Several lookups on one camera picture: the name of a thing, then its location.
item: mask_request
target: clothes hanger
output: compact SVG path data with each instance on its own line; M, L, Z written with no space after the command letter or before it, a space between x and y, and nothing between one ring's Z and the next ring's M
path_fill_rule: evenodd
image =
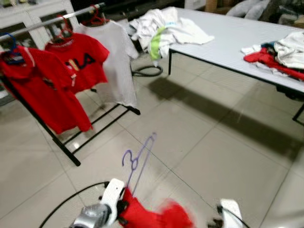
M152 133L152 135L149 136L149 138L146 140L146 142L145 142L144 145L142 146L141 150L139 151L138 156L137 156L135 159L132 159L132 151L131 151L131 150L127 150L127 151L124 153L124 155L123 155L122 164L123 164L123 166L124 166L124 158L126 157L127 154L130 154L131 173L130 173L130 175L129 175L129 179L128 179L128 182L127 182L127 185L126 185L126 186L128 187L128 186L129 186L129 183L130 183L130 180L131 180L131 177L132 177L132 175L133 175L133 172L137 169L137 166L138 166L138 159L140 158L140 156L141 156L141 154L142 154L142 152L143 152L144 149L147 149L147 150L148 150L147 156L146 156L146 158L145 158L145 160L144 160L144 163L143 163L141 172L140 172L140 174L139 174L139 176L138 176L138 178L137 178L137 181L136 181L134 190L133 190L133 192L132 192L132 195L135 193L135 190L136 190L136 188L137 188L137 184L138 184L138 182L139 182L139 179L141 178L141 175L142 175L142 173L143 173L143 169L144 169L144 167L145 167L145 165L146 165L146 162L147 162L147 160L148 160L148 158L149 158L149 155L150 155L150 153L151 153L151 149L152 149L152 147L153 147L153 145L154 145L154 142L155 142L155 140L156 140L156 136L157 136L156 133ZM150 147L148 148L147 145L148 145L148 143L149 143L150 141L151 141L152 143L151 143Z
M70 27L69 27L69 25L67 23L67 19L64 16L62 16L62 15L58 15L58 17L62 17L63 18L65 26L63 27L63 29L60 31L60 33L56 37L54 37L53 39L51 39L51 42L52 43L56 43L56 44L60 44L60 43L69 41L69 40L72 39L72 36L73 36L73 31L70 29ZM71 36L64 37L63 33L65 31L68 32L69 34L71 34Z
M1 54L1 57L3 58L3 60L7 64L25 63L25 60L22 57L21 53L18 52L17 44L16 44L16 38L12 34L10 34L8 32L4 32L4 33L2 33L2 35L8 35L8 36L10 36L13 39L13 45L10 48L10 50Z
M99 10L95 5L91 5L92 7L94 7L95 9L95 13L93 15L93 17L89 20L89 21L85 21L82 24L83 25L92 25L92 26L101 26L106 24L107 22L109 22L109 19L105 18L105 14L102 12L102 18L98 16L99 14Z

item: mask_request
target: green fabric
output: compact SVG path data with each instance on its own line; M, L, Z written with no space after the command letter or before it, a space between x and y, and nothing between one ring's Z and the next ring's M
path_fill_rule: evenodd
M162 32L166 29L166 27L161 27L157 30L156 35L153 37L151 40L151 50L150 50L150 56L152 60L157 60L161 58L161 55L159 54L159 46L160 46L160 41L161 41L161 35Z

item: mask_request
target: white table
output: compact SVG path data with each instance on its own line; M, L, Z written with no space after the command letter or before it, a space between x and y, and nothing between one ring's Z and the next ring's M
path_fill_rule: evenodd
M215 39L203 45L171 45L169 74L171 73L172 53L180 53L279 86L295 95L304 95L304 82L263 71L244 61L244 54L240 52L241 48L279 40L293 31L304 31L303 29L189 9L178 9L178 14L179 17L193 20L208 35L215 36ZM293 120L296 121L303 110L304 105Z

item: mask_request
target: fila logo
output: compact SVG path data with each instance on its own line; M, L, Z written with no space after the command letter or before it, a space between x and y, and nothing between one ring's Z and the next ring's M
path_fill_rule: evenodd
M93 59L88 53L85 53L84 61L83 61L82 65L80 65L78 60L75 58L69 59L67 62L65 62L65 64L67 65L68 68L70 68L70 69L74 68L74 70L79 71L79 70L82 70L83 68L85 68L86 65L92 64L94 62L96 62L95 59Z

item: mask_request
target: red hanger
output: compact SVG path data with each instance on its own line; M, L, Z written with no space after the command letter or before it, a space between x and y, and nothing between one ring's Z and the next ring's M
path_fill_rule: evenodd
M91 24L91 25L104 25L105 23L109 22L110 20L106 19L105 16L104 18L101 18L98 16L99 14L99 10L95 5L91 5L92 7L94 7L95 9L95 14L94 16L89 20L89 21L85 21L82 24L83 25L87 25L87 24Z
M73 31L70 29L69 24L67 23L67 19L62 15L58 15L58 17L63 18L63 21L65 22L65 26L60 31L60 33L52 39L52 41L57 41L58 39L62 39L63 41L67 41L67 40L72 39ZM64 37L63 32L65 32L65 31L69 32L71 34L71 36L70 37Z

